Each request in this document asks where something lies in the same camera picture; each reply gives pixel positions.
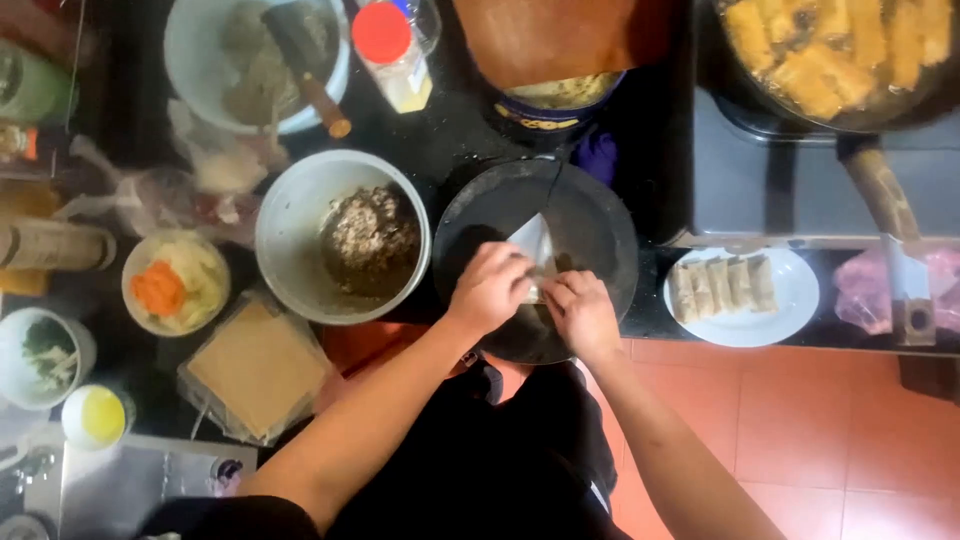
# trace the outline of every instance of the pink plastic bag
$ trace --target pink plastic bag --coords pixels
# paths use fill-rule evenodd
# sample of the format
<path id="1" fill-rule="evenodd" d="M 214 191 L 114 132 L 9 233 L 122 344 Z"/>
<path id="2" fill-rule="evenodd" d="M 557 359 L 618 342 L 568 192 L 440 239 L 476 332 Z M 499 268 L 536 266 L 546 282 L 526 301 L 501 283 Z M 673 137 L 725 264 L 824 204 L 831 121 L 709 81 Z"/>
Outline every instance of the pink plastic bag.
<path id="1" fill-rule="evenodd" d="M 960 252 L 939 249 L 926 256 L 936 325 L 960 331 Z M 833 274 L 840 289 L 836 314 L 870 335 L 892 330 L 890 284 L 883 251 L 872 249 L 848 260 Z"/>

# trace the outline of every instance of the wooden cutting board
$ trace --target wooden cutting board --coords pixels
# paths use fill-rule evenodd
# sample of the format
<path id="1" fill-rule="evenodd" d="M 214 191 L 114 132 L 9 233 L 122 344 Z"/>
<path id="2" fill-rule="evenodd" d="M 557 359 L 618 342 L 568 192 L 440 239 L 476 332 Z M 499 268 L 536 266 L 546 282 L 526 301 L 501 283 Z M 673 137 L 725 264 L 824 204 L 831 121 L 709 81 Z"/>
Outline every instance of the wooden cutting board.
<path id="1" fill-rule="evenodd" d="M 454 0 L 480 72 L 500 88 L 661 60 L 671 0 Z"/>

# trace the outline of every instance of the uncooked spring roll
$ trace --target uncooked spring roll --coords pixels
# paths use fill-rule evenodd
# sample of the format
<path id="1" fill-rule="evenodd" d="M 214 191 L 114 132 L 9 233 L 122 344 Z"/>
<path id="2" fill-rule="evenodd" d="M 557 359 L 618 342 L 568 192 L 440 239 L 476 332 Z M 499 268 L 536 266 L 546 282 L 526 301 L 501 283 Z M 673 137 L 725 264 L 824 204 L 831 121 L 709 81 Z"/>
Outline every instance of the uncooked spring roll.
<path id="1" fill-rule="evenodd" d="M 710 277 L 710 290 L 713 292 L 713 308 L 720 313 L 733 311 L 727 260 L 725 258 L 708 260 L 707 273 Z"/>
<path id="2" fill-rule="evenodd" d="M 673 316 L 681 324 L 693 323 L 700 318 L 697 302 L 693 296 L 693 282 L 686 266 L 678 264 L 670 271 L 670 303 Z"/>
<path id="3" fill-rule="evenodd" d="M 778 86 L 805 114 L 830 120 L 844 103 L 824 77 L 823 67 L 798 53 L 787 53 L 770 81 Z"/>
<path id="4" fill-rule="evenodd" d="M 920 0 L 924 34 L 924 65 L 936 65 L 950 56 L 953 4 L 950 0 Z"/>
<path id="5" fill-rule="evenodd" d="M 754 311 L 777 312 L 777 296 L 774 294 L 774 272 L 770 259 L 764 255 L 747 259 L 750 274 L 750 289 L 753 291 L 756 307 Z"/>
<path id="6" fill-rule="evenodd" d="M 790 4 L 790 0 L 757 0 L 771 43 L 784 43 L 797 33 Z"/>
<path id="7" fill-rule="evenodd" d="M 924 37 L 921 34 L 920 8 L 912 0 L 899 0 L 890 23 L 891 86 L 912 90 L 920 80 L 924 61 Z"/>
<path id="8" fill-rule="evenodd" d="M 856 0 L 820 0 L 813 35 L 820 39 L 837 39 L 850 33 L 850 11 L 847 2 Z"/>
<path id="9" fill-rule="evenodd" d="M 824 43 L 811 43 L 801 55 L 823 70 L 828 78 L 828 85 L 836 90 L 847 109 L 863 105 L 867 96 L 876 88 L 876 78 L 873 75 Z"/>
<path id="10" fill-rule="evenodd" d="M 853 29 L 853 61 L 862 69 L 872 71 L 887 60 L 880 0 L 851 0 L 847 7 Z"/>
<path id="11" fill-rule="evenodd" d="M 756 308 L 754 293 L 750 287 L 750 272 L 747 269 L 747 261 L 734 257 L 727 261 L 727 274 L 730 278 L 730 297 L 733 302 L 733 309 Z"/>
<path id="12" fill-rule="evenodd" d="M 736 54 L 747 69 L 759 77 L 774 65 L 774 53 L 763 30 L 763 19 L 756 0 L 740 0 L 724 12 Z"/>
<path id="13" fill-rule="evenodd" d="M 693 283 L 693 298 L 697 302 L 697 314 L 701 319 L 716 314 L 713 305 L 713 292 L 710 291 L 710 278 L 707 265 L 703 261 L 691 262 L 686 266 L 690 270 L 690 282 Z"/>

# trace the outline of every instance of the yellow liquid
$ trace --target yellow liquid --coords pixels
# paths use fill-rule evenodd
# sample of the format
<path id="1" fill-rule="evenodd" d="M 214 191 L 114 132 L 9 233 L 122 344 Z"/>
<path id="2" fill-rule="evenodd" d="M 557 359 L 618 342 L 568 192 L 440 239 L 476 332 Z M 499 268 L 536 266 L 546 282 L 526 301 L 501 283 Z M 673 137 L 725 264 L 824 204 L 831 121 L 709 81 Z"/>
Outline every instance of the yellow liquid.
<path id="1" fill-rule="evenodd" d="M 84 400 L 80 418 L 84 431 L 97 442 L 104 444 L 118 440 L 127 424 L 127 415 L 120 399 L 103 387 L 90 390 Z"/>

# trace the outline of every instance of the purple cloth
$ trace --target purple cloth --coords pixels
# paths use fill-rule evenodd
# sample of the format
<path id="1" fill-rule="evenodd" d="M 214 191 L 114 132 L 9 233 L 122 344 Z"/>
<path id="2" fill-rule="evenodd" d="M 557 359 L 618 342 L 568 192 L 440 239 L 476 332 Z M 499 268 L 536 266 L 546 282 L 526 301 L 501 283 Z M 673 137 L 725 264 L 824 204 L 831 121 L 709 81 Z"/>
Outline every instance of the purple cloth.
<path id="1" fill-rule="evenodd" d="M 593 132 L 580 141 L 571 161 L 601 184 L 610 187 L 616 171 L 616 142 L 613 135 L 610 132 Z"/>

